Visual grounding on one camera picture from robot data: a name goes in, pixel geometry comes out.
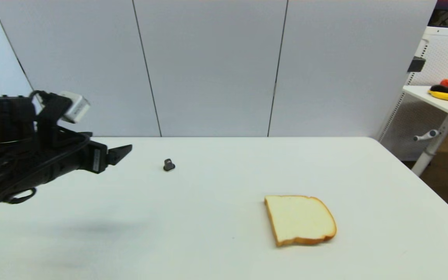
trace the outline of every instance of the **slice of bread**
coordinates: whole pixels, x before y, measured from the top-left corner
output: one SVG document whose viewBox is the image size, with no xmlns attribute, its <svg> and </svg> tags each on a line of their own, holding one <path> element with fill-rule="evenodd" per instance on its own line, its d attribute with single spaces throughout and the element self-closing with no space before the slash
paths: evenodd
<svg viewBox="0 0 448 280">
<path fill-rule="evenodd" d="M 268 195 L 264 199 L 276 246 L 316 244 L 336 234 L 334 218 L 315 198 L 301 195 Z"/>
</svg>

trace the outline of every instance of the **banana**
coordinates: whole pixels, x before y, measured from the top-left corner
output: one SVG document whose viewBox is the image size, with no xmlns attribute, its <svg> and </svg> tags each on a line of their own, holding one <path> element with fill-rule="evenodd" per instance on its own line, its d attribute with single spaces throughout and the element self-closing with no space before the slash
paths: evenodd
<svg viewBox="0 0 448 280">
<path fill-rule="evenodd" d="M 429 94 L 431 94 L 433 97 L 443 100 L 448 100 L 448 93 L 439 92 L 439 91 L 428 91 Z"/>
</svg>

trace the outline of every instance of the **small black object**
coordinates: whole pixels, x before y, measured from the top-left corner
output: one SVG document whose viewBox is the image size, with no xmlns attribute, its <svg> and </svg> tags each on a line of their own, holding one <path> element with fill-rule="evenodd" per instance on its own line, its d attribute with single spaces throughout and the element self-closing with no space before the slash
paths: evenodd
<svg viewBox="0 0 448 280">
<path fill-rule="evenodd" d="M 172 161 L 170 160 L 170 158 L 167 158 L 167 159 L 164 161 L 163 170 L 165 170 L 165 171 L 170 171 L 170 170 L 173 170 L 174 168 L 176 168 L 176 165 L 174 165 L 174 163 L 172 163 Z"/>
<path fill-rule="evenodd" d="M 421 72 L 423 67 L 425 67 L 426 60 L 422 57 L 414 56 L 411 61 L 411 65 L 407 69 L 408 72 Z"/>
</svg>

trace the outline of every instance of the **black cable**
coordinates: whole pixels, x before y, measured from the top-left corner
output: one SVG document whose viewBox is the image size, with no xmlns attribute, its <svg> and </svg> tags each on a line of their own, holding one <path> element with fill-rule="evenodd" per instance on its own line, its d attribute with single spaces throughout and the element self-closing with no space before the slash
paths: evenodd
<svg viewBox="0 0 448 280">
<path fill-rule="evenodd" d="M 56 163 L 57 161 L 60 161 L 61 159 L 64 159 L 64 158 L 70 156 L 71 154 L 73 154 L 73 153 L 75 153 L 77 151 L 80 151 L 82 148 L 84 148 L 89 143 L 89 135 L 84 135 L 84 134 L 81 134 L 81 135 L 84 137 L 84 140 L 82 142 L 80 142 L 78 145 L 75 145 L 69 151 L 64 152 L 62 154 L 59 154 L 57 156 L 54 156 L 54 157 L 48 159 L 47 161 L 45 161 L 44 163 L 41 163 L 38 166 L 32 168 L 30 170 L 30 172 L 27 172 L 26 174 L 24 174 L 20 178 L 15 179 L 13 182 L 10 182 L 8 184 L 8 187 L 5 188 L 5 190 L 13 188 L 15 185 L 18 185 L 21 181 L 23 181 L 27 177 L 30 177 L 30 176 L 38 173 L 39 171 L 43 170 L 44 168 L 52 165 L 53 163 Z"/>
</svg>

